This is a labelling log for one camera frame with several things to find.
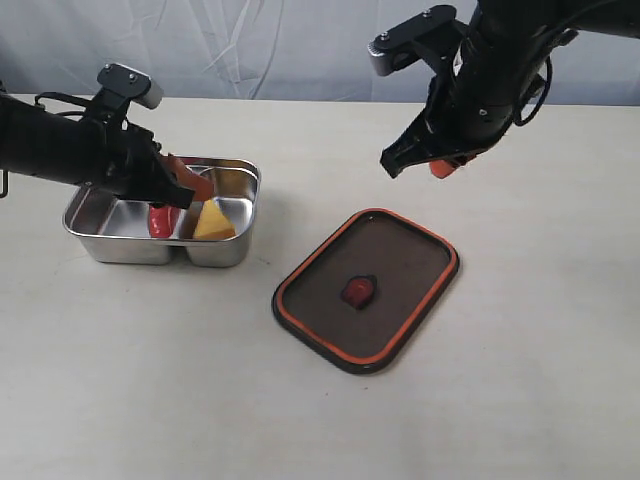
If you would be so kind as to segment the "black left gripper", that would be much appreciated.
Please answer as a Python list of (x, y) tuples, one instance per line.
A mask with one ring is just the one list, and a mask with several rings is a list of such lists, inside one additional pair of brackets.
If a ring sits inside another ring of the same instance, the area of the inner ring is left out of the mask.
[(89, 183), (123, 200), (187, 208), (215, 195), (214, 182), (194, 173), (172, 154), (163, 157), (154, 134), (135, 124), (106, 124), (101, 130)]

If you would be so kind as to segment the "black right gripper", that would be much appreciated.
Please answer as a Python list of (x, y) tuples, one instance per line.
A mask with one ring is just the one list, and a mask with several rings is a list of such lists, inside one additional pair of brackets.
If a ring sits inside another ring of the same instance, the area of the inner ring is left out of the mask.
[(433, 77), (424, 108), (380, 163), (393, 178), (429, 163), (446, 178), (491, 149), (520, 120), (530, 87), (540, 88), (540, 54), (531, 49), (457, 49)]

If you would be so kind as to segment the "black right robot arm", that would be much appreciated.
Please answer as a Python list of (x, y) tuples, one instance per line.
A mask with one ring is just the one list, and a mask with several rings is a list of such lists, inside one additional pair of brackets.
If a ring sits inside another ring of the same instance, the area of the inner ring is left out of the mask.
[(423, 61), (433, 71), (423, 110), (383, 150), (390, 177), (429, 165), (438, 178), (496, 145), (534, 100), (548, 96), (554, 49), (581, 31), (636, 38), (636, 1), (479, 1), (469, 23), (451, 5), (432, 6), (368, 45), (376, 73)]

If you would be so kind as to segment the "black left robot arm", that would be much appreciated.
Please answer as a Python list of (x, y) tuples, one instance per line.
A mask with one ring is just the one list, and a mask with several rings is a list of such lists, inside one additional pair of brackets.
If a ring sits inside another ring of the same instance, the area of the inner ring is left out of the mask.
[(1, 94), (1, 169), (131, 201), (187, 209), (214, 196), (214, 184), (171, 154), (153, 133), (116, 116), (74, 121)]

